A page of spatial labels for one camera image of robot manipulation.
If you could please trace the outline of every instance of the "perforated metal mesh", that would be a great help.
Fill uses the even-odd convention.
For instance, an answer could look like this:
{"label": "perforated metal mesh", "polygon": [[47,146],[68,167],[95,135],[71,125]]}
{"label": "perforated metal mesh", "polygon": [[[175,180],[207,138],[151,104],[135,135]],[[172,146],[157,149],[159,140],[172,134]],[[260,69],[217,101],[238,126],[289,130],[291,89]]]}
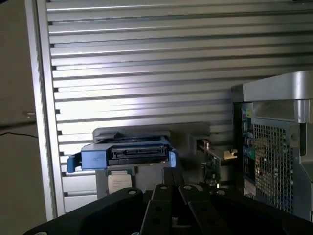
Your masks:
{"label": "perforated metal mesh", "polygon": [[286,130],[254,125],[257,192],[272,205],[293,213],[293,156]]}

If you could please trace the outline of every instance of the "metal panel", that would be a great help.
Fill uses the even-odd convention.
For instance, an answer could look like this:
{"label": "metal panel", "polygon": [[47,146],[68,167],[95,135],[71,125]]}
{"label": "metal panel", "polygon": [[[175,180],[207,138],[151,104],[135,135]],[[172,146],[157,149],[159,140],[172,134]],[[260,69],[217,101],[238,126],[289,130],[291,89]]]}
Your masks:
{"label": "metal panel", "polygon": [[51,155],[58,215],[96,199],[82,183],[94,172],[65,173],[95,128],[207,121],[212,140],[228,145],[231,86],[313,68],[312,3],[33,3],[51,144],[42,155]]}

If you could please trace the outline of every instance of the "ribbed metal wall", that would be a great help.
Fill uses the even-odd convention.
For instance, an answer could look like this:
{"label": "ribbed metal wall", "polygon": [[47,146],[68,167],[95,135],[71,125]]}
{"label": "ribbed metal wall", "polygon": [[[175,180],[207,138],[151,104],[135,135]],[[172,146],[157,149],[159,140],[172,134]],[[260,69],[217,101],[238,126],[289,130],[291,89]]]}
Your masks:
{"label": "ribbed metal wall", "polygon": [[212,141],[230,143],[231,86],[313,68],[311,3],[55,0],[46,9],[58,215],[96,199],[94,172],[65,173],[94,129],[208,121]]}

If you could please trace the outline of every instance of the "white wall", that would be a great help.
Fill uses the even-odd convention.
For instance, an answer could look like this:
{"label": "white wall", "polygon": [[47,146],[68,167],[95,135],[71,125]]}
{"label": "white wall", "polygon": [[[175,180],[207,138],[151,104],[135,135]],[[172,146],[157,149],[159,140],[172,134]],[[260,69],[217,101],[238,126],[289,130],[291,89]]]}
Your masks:
{"label": "white wall", "polygon": [[[24,11],[23,0],[0,5],[0,124],[34,110]],[[36,126],[12,131],[37,135]],[[45,221],[37,139],[0,136],[0,160],[0,234],[20,235]]]}

